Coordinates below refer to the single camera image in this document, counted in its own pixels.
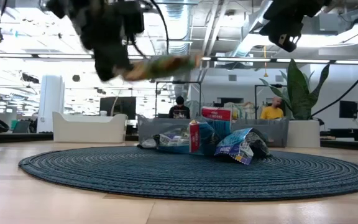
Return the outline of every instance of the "man in yellow shirt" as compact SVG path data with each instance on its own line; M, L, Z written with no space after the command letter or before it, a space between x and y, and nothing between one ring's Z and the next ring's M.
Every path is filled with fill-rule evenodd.
M278 119L283 118L284 113L283 110L279 108L282 104L282 99L279 97L273 98L273 103L271 106L268 106L262 110L262 114L260 115L261 119Z

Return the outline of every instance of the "snake plant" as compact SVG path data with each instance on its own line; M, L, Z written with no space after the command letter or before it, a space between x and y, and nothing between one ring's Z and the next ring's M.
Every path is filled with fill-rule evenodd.
M320 80L313 91L310 90L309 86L312 74L307 77L299 70L295 61L291 59L288 74L286 75L282 72L283 78L287 81L287 88L282 92L278 88L269 85L266 80L262 78L260 80L264 85L270 87L274 94L283 99L295 119L308 120L311 119L311 109L317 103L320 89L328 77L329 64L321 71Z

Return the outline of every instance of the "wooden floor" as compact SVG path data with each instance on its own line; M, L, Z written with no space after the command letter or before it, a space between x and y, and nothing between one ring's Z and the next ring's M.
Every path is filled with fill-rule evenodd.
M95 144L53 142L0 144L0 223L358 223L358 193L284 202L152 200L53 185L31 178L17 167L17 163L22 158L41 152L88 146L95 146ZM358 163L358 151L328 148L282 150Z

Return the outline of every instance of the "yellow shirt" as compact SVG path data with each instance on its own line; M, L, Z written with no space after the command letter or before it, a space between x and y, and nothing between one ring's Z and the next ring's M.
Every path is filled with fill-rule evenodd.
M268 106L262 110L262 114L260 115L261 119L277 119L283 118L284 113L280 108L273 108L272 106Z

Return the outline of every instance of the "black t-shirt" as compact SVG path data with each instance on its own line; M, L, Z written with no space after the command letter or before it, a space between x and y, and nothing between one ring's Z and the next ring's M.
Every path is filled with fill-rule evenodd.
M172 106L169 110L169 118L190 119L190 109L187 106Z

